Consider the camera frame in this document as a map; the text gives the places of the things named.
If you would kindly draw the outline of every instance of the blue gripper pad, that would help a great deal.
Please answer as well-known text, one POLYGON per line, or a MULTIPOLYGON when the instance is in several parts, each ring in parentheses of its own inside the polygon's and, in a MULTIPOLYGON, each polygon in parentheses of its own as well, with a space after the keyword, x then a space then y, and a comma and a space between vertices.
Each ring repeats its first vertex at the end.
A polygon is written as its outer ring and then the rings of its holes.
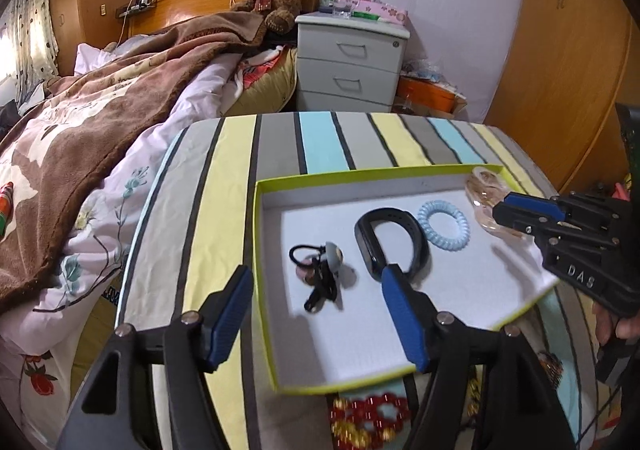
POLYGON ((541 199, 538 197, 511 192, 504 198, 504 202, 511 206, 525 208, 532 212, 552 217, 556 222, 564 221, 566 219, 566 214, 560 209, 560 207, 555 202, 549 201, 548 199, 541 199))
POLYGON ((238 269, 227 286, 234 285, 222 304, 222 312, 212 327, 207 363, 214 368, 226 362, 254 295, 254 276, 248 268, 238 269))
POLYGON ((412 298, 416 297, 408 296, 408 293, 421 295, 431 303, 426 295, 411 288, 396 264, 387 266, 382 271, 382 294, 386 307, 391 313, 406 358, 415 365, 418 372, 426 372, 430 363, 427 348, 428 326, 424 324, 427 311, 414 310, 417 304, 412 298))

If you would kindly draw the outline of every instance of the pink tissue box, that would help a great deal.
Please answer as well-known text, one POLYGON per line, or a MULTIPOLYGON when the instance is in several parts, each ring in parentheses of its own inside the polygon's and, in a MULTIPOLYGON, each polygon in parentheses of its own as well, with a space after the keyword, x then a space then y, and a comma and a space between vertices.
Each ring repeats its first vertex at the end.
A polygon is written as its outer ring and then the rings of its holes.
POLYGON ((359 0, 357 4, 352 6, 351 11, 374 14, 394 24, 406 25, 406 10, 400 10, 391 4, 385 4, 381 0, 359 0))

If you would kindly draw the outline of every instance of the polka dot curtain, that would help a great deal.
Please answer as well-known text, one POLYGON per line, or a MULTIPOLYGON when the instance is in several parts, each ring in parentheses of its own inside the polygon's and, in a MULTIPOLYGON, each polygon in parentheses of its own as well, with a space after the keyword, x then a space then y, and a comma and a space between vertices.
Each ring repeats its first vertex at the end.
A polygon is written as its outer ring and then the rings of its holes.
POLYGON ((16 100, 20 104, 38 83, 58 74, 58 44, 49 0, 11 0, 7 10, 7 32, 15 51, 16 100))

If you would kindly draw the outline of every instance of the nightstand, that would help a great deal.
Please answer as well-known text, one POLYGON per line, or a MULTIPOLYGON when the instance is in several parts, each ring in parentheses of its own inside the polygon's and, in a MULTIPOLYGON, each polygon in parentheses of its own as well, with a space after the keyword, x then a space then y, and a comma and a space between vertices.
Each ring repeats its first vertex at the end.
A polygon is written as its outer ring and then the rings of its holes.
POLYGON ((408 30, 324 13, 296 22, 298 110, 390 112, 408 30))

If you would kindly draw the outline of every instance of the bolt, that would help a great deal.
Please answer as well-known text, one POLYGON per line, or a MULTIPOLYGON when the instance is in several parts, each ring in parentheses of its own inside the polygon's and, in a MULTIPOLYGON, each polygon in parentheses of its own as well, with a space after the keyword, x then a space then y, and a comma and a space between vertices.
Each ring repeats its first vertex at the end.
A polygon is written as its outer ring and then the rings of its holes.
POLYGON ((436 320, 440 325, 451 325, 456 319, 449 311, 441 311, 436 315, 436 320))
POLYGON ((115 333, 116 333, 116 336, 119 336, 120 338, 123 338, 125 336, 129 336, 132 331, 133 331, 133 325, 131 325, 131 324, 120 324, 116 328, 115 333))
POLYGON ((504 333, 509 338, 515 338, 516 336, 520 336, 521 331, 517 325, 509 324, 509 325, 505 325, 504 333))
POLYGON ((180 322, 186 325, 192 325, 200 321, 200 313, 197 311, 187 311, 180 317, 180 322))

